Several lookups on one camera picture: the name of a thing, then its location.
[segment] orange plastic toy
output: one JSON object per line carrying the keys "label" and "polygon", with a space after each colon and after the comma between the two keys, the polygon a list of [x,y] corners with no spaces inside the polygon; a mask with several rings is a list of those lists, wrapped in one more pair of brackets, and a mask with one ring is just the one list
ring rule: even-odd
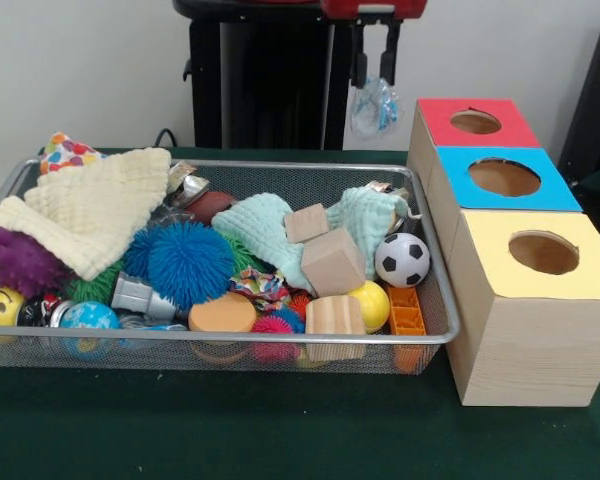
{"label": "orange plastic toy", "polygon": [[[393,335],[426,335],[420,303],[415,288],[386,286],[391,311],[389,326]],[[394,345],[393,362],[399,370],[418,374],[428,363],[429,350],[424,345]]]}

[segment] wooden cube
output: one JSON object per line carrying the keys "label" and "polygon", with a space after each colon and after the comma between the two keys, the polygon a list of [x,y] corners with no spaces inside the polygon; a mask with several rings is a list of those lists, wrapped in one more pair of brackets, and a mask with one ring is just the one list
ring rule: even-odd
{"label": "wooden cube", "polygon": [[464,405],[586,406],[600,382],[600,235],[581,213],[463,210],[447,345]]}
{"label": "wooden cube", "polygon": [[[324,297],[307,305],[306,333],[323,335],[365,335],[362,310],[357,298],[348,295]],[[312,362],[362,358],[365,344],[307,344]]]}
{"label": "wooden cube", "polygon": [[319,297],[342,295],[365,282],[365,259],[344,227],[309,240],[301,268]]}
{"label": "wooden cube", "polygon": [[289,243],[306,242],[329,231],[327,213],[321,203],[316,203],[285,215],[284,228],[287,231]]}

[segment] black stand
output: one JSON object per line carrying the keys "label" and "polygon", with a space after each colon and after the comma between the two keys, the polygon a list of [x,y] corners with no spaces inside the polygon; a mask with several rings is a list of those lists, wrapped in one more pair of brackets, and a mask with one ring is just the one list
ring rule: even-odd
{"label": "black stand", "polygon": [[318,4],[173,0],[191,18],[196,146],[342,149],[351,31]]}

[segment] black cable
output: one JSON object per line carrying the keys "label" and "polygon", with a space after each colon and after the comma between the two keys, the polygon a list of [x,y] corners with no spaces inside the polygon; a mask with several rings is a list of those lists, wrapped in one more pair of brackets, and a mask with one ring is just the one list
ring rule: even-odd
{"label": "black cable", "polygon": [[169,139],[171,140],[171,145],[173,147],[177,147],[178,146],[178,142],[176,141],[176,137],[173,134],[173,132],[171,130],[169,130],[168,128],[163,128],[162,130],[160,130],[160,133],[158,134],[158,137],[156,138],[156,141],[153,144],[154,148],[158,148],[160,146],[160,143],[162,142],[162,138],[168,135]]}

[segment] green koosh ball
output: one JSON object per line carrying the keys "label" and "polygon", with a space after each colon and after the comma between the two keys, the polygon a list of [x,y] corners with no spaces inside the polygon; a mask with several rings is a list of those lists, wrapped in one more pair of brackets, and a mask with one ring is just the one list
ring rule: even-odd
{"label": "green koosh ball", "polygon": [[229,235],[223,235],[233,252],[235,262],[233,265],[233,274],[238,275],[241,271],[248,267],[253,267],[259,272],[265,270],[264,265],[245,247],[240,240],[237,240]]}
{"label": "green koosh ball", "polygon": [[90,282],[81,278],[72,281],[67,286],[65,295],[76,303],[99,302],[108,305],[122,265],[122,260],[118,260]]}

